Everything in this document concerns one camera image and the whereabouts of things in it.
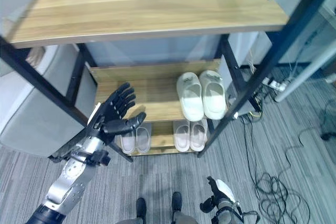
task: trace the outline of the black shoe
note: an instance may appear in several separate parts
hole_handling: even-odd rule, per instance
[[[146,201],[144,198],[139,198],[136,200],[137,203],[137,213],[136,216],[140,217],[143,220],[143,224],[146,224]]]
[[[176,211],[181,211],[181,209],[182,209],[182,195],[180,192],[176,191],[173,193],[172,197],[172,210],[173,210],[172,222],[174,221],[174,213]]]

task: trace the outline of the wooden shelf board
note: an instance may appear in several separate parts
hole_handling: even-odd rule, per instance
[[[128,81],[135,89],[136,105],[126,114],[131,118],[146,112],[146,122],[185,119],[176,82],[184,72],[199,75],[204,70],[217,70],[220,60],[180,62],[161,65],[91,68],[98,83],[96,103],[104,102],[109,95]]]
[[[146,112],[146,122],[174,121],[184,119],[176,91],[176,79],[134,80],[135,106],[130,108],[125,118]],[[104,102],[123,82],[98,83],[96,103]]]
[[[152,143],[151,149],[147,153],[134,152],[132,156],[157,155],[180,153],[174,146],[173,123],[155,122],[152,123]]]
[[[34,0],[10,31],[17,48],[280,30],[274,0]]]

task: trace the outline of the robotic arm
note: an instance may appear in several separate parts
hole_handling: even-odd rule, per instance
[[[242,224],[244,223],[244,217],[247,215],[256,215],[256,224],[259,222],[260,216],[256,211],[242,212],[239,202],[233,196],[233,192],[223,181],[220,179],[215,181],[210,176],[207,179],[214,195],[201,203],[200,209],[202,212],[209,213],[217,207],[218,211],[215,217],[211,219],[212,224]]]
[[[129,120],[122,119],[135,105],[134,89],[129,87],[129,83],[123,84],[103,104],[96,106],[83,145],[71,152],[61,175],[26,224],[61,224],[80,201],[97,167],[109,164],[104,146],[109,145],[114,136],[134,131],[144,121],[144,112]]]

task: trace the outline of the silver metal arm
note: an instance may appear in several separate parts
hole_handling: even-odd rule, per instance
[[[78,151],[93,154],[104,147],[104,142],[97,137],[87,137]],[[83,196],[87,184],[96,173],[97,165],[85,163],[85,157],[78,156],[69,159],[61,175],[50,187],[42,205],[67,215]]]

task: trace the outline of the white slipper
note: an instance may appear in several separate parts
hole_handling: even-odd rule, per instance
[[[226,112],[225,91],[219,73],[206,70],[200,75],[202,84],[202,100],[205,115],[219,120]]]
[[[208,123],[206,119],[190,123],[190,148],[196,152],[204,149],[207,141]]]
[[[179,152],[186,152],[190,147],[190,122],[173,121],[174,145]]]
[[[197,75],[184,73],[177,80],[176,87],[185,118],[192,122],[201,120],[204,117],[202,86]]]
[[[151,148],[152,142],[152,124],[142,123],[136,129],[136,139],[137,139],[137,150],[139,153],[146,153]]]
[[[118,136],[122,152],[125,154],[131,154],[135,151],[135,135],[134,132],[127,133],[125,135]]]

